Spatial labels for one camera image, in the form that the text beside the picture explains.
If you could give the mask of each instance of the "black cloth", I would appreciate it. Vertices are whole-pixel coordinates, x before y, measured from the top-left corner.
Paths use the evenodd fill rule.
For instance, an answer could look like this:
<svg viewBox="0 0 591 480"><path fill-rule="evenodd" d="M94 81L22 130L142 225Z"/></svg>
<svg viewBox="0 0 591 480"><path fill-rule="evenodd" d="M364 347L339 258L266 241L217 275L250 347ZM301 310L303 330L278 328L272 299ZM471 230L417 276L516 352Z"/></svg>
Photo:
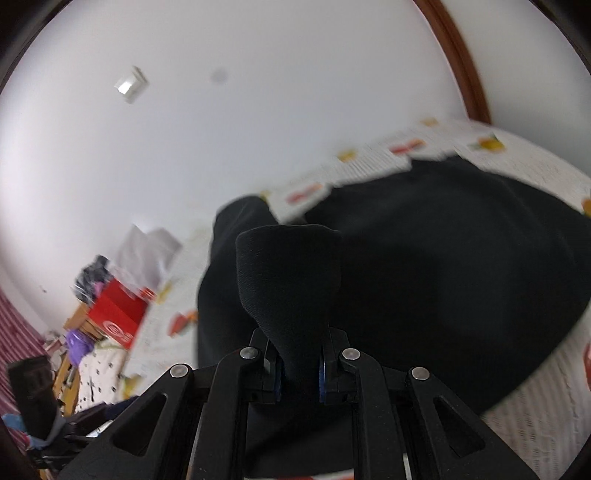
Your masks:
<svg viewBox="0 0 591 480"><path fill-rule="evenodd" d="M427 367L477 413L548 357L591 297L590 220L548 193L459 157L413 161L408 172L334 189L306 221L342 236L341 282L330 325L345 330L352 346L382 365ZM265 245L279 262L288 262L289 249L282 249L287 230L263 230L259 244L252 230L276 224L255 197L237 200L217 217L198 296L200 367L249 342L257 323L242 307L236 239L252 231L247 249L261 252ZM293 286L281 271L275 270L274 281ZM273 335L281 337L281 329ZM271 340L286 342L289 335ZM265 424L271 414L260 411L254 425L249 421L250 465L267 466L253 471L290 476L350 468L350 448L329 452L336 455L331 464L305 454L310 445L322 449L328 437L329 446L338 435L350 439L342 417L316 429L306 422L295 442L294 408L266 421L277 427L264 439L255 424ZM284 450L274 452L271 445ZM300 454L290 456L292 447Z"/></svg>
<svg viewBox="0 0 591 480"><path fill-rule="evenodd" d="M350 408L324 406L318 391L322 339L340 287L341 244L338 232L320 225L268 225L236 239L242 306L284 365L281 401L249 408L248 476L339 471L343 455L352 457Z"/></svg>

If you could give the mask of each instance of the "metal pin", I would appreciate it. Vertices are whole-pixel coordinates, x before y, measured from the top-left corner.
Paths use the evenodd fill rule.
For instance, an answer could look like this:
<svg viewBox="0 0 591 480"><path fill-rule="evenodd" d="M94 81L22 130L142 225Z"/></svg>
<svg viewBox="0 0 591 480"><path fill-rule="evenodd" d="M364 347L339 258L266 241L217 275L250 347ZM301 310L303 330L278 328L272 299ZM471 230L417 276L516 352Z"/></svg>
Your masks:
<svg viewBox="0 0 591 480"><path fill-rule="evenodd" d="M252 358L256 358L258 355L258 350L253 346L246 346L242 350L240 350L240 356L244 360L250 360Z"/></svg>
<svg viewBox="0 0 591 480"><path fill-rule="evenodd" d="M411 373L417 380L426 380L430 376L429 370L424 367L415 367Z"/></svg>
<svg viewBox="0 0 591 480"><path fill-rule="evenodd" d="M342 355L347 360L357 360L361 356L361 352L356 348L346 348Z"/></svg>
<svg viewBox="0 0 591 480"><path fill-rule="evenodd" d="M187 365L177 364L170 369L170 376L173 378L183 378L189 373Z"/></svg>

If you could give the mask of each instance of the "striped curtain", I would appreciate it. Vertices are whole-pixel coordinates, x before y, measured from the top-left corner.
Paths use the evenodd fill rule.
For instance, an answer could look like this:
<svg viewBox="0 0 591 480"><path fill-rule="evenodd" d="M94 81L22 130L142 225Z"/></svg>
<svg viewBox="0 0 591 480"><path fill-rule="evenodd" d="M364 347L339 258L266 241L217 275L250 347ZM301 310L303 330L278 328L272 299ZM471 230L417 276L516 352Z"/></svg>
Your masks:
<svg viewBox="0 0 591 480"><path fill-rule="evenodd" d="M4 292L0 290L0 414L18 413L8 382L6 365L45 354L41 336L17 312ZM17 446L24 451L28 445L26 435L14 430L10 430L10 433Z"/></svg>

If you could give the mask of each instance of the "bed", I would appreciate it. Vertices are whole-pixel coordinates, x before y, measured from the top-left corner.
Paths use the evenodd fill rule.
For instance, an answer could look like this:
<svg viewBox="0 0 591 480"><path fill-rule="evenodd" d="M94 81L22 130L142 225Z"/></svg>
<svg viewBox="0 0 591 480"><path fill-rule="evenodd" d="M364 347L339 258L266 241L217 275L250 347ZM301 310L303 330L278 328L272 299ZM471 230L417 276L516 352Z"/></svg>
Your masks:
<svg viewBox="0 0 591 480"><path fill-rule="evenodd" d="M590 178L520 137L478 122L435 119L369 145L335 152L334 162L259 194L281 223L290 223L332 187L404 171L410 156L435 160L454 151L484 170L546 190L581 212L582 201L591 196ZM138 380L133 394L143 393L176 363L197 368L196 326L173 337L168 330L177 313L195 308L211 234L210 225L195 230L175 259L165 298L151 305L139 329L122 370L123 376ZM591 391L583 361L589 353L590 332L587 311L555 353L483 416L542 479L559 478L591 433Z"/></svg>

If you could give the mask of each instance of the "blue cloth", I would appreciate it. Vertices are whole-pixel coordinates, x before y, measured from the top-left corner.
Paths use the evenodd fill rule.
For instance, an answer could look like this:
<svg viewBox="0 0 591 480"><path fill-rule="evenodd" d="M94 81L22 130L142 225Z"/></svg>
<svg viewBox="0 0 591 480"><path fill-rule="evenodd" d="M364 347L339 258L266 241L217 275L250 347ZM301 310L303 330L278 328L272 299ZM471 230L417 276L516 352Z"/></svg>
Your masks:
<svg viewBox="0 0 591 480"><path fill-rule="evenodd" d="M61 428L66 424L66 419L61 415L59 410L56 412L56 418L53 421L53 426L51 427L51 431L49 432L49 436L46 440L41 440L36 437L32 437L27 433L27 428L25 427L25 423L22 420L20 415L15 415L12 413L5 413L2 415L2 421L6 427L9 427L13 430L17 430L19 432L23 432L27 434L29 438L29 445L31 448L35 450L42 450L46 446L51 445L53 440L57 437L60 433Z"/></svg>
<svg viewBox="0 0 591 480"><path fill-rule="evenodd" d="M22 417L20 415L16 415L14 413L5 413L4 415L2 415L2 421L4 422L4 425L6 425L10 429L17 430L18 432L27 433L27 428L25 427L25 423L23 422ZM30 435L27 435L27 437L29 439L29 445L31 446L31 448L34 448L35 450L41 450L44 446L46 446L46 442L44 442L43 440L31 437Z"/></svg>
<svg viewBox="0 0 591 480"><path fill-rule="evenodd" d="M119 415L123 413L123 411L129 407L135 399L138 398L137 395L133 397L129 397L127 400L120 401L119 403L113 403L112 405L107 405L105 408L105 418L107 420L114 420Z"/></svg>

